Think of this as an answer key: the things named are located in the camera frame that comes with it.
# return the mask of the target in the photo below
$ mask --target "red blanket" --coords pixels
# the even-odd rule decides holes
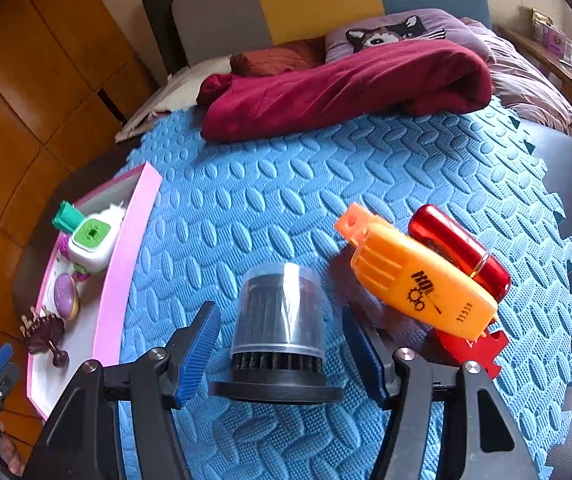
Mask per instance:
[[[488,67],[447,40],[405,40],[275,76],[212,75],[197,102],[209,106],[202,137],[238,141],[330,126],[391,105],[416,116],[487,106]]]

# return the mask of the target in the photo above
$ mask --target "human hand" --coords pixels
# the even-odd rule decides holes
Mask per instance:
[[[12,439],[7,434],[4,433],[5,429],[6,428],[4,427],[4,425],[0,424],[0,434],[2,437],[2,449],[1,449],[2,459],[4,459],[4,461],[6,462],[6,466],[12,474],[21,476],[24,472],[24,467],[25,467],[24,460],[19,454]]]

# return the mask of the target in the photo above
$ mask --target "cat pillow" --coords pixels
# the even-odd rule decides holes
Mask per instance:
[[[495,58],[486,44],[466,25],[440,9],[419,9],[369,18],[326,35],[326,62],[364,48],[404,40],[450,40],[475,52],[486,63]]]

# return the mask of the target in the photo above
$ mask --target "foam puzzle mat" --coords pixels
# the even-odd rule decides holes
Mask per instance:
[[[362,480],[370,475],[388,414],[364,392],[336,310],[333,269],[347,267],[333,224],[359,202],[406,231],[424,203],[444,208],[489,247],[512,276],[499,308],[509,345],[495,380],[541,479],[550,447],[571,413],[572,239],[562,240],[559,197],[542,183],[546,165],[519,119],[493,98],[465,116],[367,115],[314,132],[207,144],[197,111],[176,112],[143,137],[122,171],[150,162],[164,177],[128,298],[121,361],[163,346],[206,300],[222,328],[198,393],[175,421],[195,480]],[[273,260],[311,267],[326,285],[328,382],[345,400],[273,406],[207,395],[229,364],[242,275]],[[443,407],[432,410],[423,479],[434,479]],[[121,403],[129,479],[140,478],[130,419]]]

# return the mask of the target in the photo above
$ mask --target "black filter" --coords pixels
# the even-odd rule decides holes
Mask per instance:
[[[265,264],[246,273],[239,298],[231,366],[208,392],[247,402],[320,404],[344,400],[326,385],[323,292],[315,273]]]

